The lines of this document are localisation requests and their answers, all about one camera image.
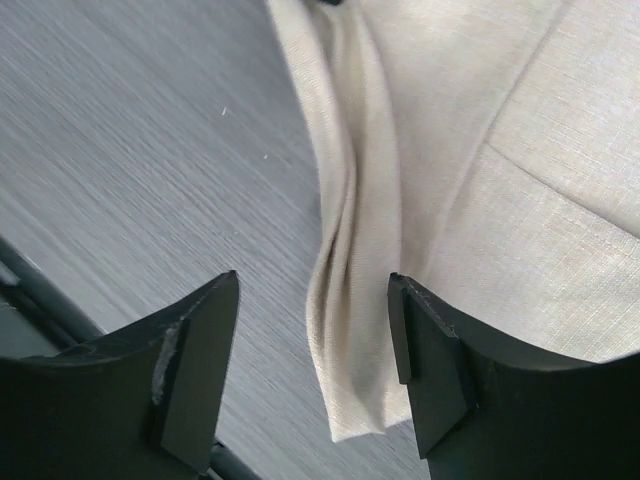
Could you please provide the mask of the beige cloth napkin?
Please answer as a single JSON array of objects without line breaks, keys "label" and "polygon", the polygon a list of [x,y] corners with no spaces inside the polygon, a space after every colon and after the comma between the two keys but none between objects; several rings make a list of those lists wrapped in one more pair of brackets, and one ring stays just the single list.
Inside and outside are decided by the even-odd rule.
[{"label": "beige cloth napkin", "polygon": [[317,160],[309,346],[341,441],[410,417],[391,273],[531,344],[639,348],[635,1],[272,1]]}]

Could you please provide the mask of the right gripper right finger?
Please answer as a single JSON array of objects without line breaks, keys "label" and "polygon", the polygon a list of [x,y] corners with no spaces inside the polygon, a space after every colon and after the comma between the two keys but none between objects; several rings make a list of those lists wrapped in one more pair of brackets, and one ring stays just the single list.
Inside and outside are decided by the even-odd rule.
[{"label": "right gripper right finger", "polygon": [[635,479],[639,358],[591,363],[516,339],[392,274],[388,312],[434,479]]}]

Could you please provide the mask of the aluminium front rail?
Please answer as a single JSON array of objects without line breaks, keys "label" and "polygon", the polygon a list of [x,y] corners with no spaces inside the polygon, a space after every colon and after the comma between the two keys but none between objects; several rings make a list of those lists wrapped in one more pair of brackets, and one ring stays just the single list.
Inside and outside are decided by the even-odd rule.
[{"label": "aluminium front rail", "polygon": [[1,296],[62,350],[106,334],[42,270],[1,237]]}]

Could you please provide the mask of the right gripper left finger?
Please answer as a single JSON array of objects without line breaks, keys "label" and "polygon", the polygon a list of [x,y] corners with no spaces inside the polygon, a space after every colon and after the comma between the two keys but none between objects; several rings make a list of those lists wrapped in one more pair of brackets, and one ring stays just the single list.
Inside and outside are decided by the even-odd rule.
[{"label": "right gripper left finger", "polygon": [[1,362],[5,479],[203,479],[239,306],[235,272],[53,357]]}]

